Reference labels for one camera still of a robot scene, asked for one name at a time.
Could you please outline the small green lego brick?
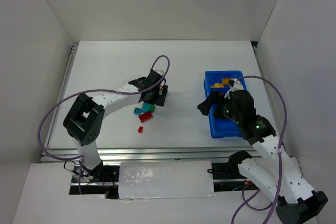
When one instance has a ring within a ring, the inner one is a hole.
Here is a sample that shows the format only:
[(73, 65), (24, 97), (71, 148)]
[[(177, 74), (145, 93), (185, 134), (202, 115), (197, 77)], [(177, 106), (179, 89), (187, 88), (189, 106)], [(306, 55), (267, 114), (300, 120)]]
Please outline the small green lego brick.
[(155, 105), (151, 105), (149, 111), (153, 113), (155, 111)]

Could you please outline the light blue oval lego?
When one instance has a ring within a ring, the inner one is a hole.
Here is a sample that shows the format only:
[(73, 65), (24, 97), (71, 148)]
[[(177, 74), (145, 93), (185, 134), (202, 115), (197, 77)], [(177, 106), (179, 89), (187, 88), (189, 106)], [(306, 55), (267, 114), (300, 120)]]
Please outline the light blue oval lego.
[(149, 109), (150, 109), (150, 104), (148, 104), (148, 103), (143, 103), (143, 105), (142, 105), (142, 111), (145, 113), (145, 112), (147, 112)]

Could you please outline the yellow lego brick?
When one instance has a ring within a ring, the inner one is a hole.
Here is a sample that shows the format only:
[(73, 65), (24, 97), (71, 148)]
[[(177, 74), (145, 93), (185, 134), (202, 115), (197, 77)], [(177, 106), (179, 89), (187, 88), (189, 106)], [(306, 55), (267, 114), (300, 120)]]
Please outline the yellow lego brick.
[(214, 85), (210, 86), (210, 88), (223, 88), (224, 85), (222, 83), (215, 83)]

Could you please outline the orange lego brick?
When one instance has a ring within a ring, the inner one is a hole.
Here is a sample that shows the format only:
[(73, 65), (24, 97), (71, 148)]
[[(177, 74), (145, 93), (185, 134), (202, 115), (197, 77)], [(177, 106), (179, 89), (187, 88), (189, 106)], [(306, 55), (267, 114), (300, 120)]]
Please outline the orange lego brick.
[(234, 85), (234, 80), (233, 79), (222, 79), (222, 85), (223, 86), (233, 86)]

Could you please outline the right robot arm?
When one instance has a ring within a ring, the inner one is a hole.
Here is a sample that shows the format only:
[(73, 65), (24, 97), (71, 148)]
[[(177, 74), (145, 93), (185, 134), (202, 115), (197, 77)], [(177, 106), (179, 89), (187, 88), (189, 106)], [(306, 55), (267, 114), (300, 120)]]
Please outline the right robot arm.
[(268, 170), (261, 168), (246, 151), (230, 156), (238, 172), (251, 180), (271, 201), (282, 223), (305, 223), (317, 216), (328, 198), (316, 191), (303, 177), (292, 160), (279, 146), (275, 129), (257, 114), (254, 99), (246, 90), (212, 91), (197, 108), (208, 115), (215, 105), (214, 117), (237, 124), (244, 140), (263, 158)]

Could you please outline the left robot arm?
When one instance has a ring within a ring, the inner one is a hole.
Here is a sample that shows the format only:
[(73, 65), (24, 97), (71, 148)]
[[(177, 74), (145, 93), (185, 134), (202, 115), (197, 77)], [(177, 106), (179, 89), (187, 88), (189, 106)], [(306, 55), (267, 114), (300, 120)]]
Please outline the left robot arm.
[(85, 93), (77, 96), (63, 126), (81, 155), (80, 164), (93, 180), (101, 179), (104, 173), (96, 144), (103, 119), (117, 110), (140, 102), (163, 106), (167, 92), (168, 86), (163, 76), (151, 70), (148, 76), (131, 80), (116, 92), (105, 92), (93, 97)]

